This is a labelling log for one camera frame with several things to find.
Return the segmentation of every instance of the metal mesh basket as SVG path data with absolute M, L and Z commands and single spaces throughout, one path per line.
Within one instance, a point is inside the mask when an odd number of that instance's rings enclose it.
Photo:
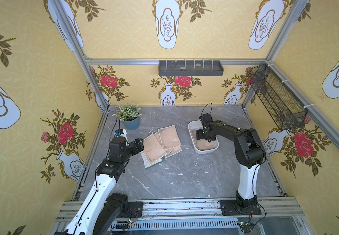
M 266 64 L 252 68 L 250 83 L 280 130 L 303 125 L 308 111 Z

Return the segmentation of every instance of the cable tie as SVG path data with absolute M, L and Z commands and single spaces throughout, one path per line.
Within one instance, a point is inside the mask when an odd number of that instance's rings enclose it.
M 312 106 L 312 105 L 314 105 L 314 104 L 303 106 L 303 108 L 307 108 L 307 107 Z

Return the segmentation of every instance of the red rose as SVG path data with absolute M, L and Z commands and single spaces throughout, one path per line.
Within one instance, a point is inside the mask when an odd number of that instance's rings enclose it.
M 100 77 L 99 81 L 101 84 L 104 84 L 109 87 L 117 87 L 117 84 L 118 84 L 116 81 L 116 78 L 111 77 L 109 75 Z
M 245 73 L 249 73 L 251 70 L 252 70 L 253 67 L 248 67 L 246 70 L 245 70 Z
M 50 134 L 48 132 L 46 132 L 46 131 L 43 132 L 43 134 L 42 134 L 42 141 L 47 143 L 49 138 L 50 138 Z
M 192 83 L 191 77 L 183 76 L 176 77 L 175 84 L 178 84 L 182 87 L 188 87 Z
M 300 157 L 309 157 L 313 153 L 313 141 L 303 132 L 294 136 L 296 151 Z
M 305 124 L 310 123 L 310 121 L 311 121 L 310 116 L 306 115 L 304 119 Z
M 73 126 L 70 123 L 65 123 L 60 126 L 59 135 L 57 136 L 57 140 L 60 141 L 61 144 L 67 142 L 74 135 Z

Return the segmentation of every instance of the paper sheet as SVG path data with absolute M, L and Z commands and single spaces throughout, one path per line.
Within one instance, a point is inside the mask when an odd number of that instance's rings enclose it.
M 197 140 L 197 130 L 191 130 L 192 138 L 194 140 L 195 147 L 199 150 L 209 150 L 215 148 L 213 143 L 209 143 L 207 140 L 200 139 Z
M 146 156 L 145 156 L 145 154 L 143 152 L 141 152 L 141 156 L 142 156 L 142 160 L 144 160 L 145 168 L 151 167 L 152 165 L 155 165 L 155 164 L 157 164 L 157 163 L 162 161 L 162 158 L 159 158 L 156 162 L 153 162 L 153 164 L 150 165 L 148 163 L 147 158 L 146 158 Z
M 163 146 L 163 145 L 162 145 L 162 141 L 160 140 L 159 131 L 155 132 L 155 133 L 154 133 L 154 136 L 155 136 L 155 138 L 158 140 L 158 142 L 160 143 L 160 145 Z
M 176 148 L 174 148 L 171 152 L 167 153 L 166 158 L 167 157 L 171 157 L 172 155 L 175 155 L 176 153 L 181 152 L 183 149 L 181 148 L 181 146 L 177 146 Z
M 171 149 L 181 146 L 179 137 L 177 136 L 175 125 L 158 129 L 160 140 L 162 141 L 163 148 Z
M 151 134 L 146 139 L 144 139 L 143 153 L 150 165 L 155 164 L 158 159 L 167 154 L 158 140 L 155 138 L 154 134 Z

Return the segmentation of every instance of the blue flower pot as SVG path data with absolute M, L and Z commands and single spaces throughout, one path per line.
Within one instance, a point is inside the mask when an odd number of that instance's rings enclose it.
M 135 130 L 139 127 L 139 116 L 136 119 L 131 121 L 123 121 L 124 126 L 128 130 Z

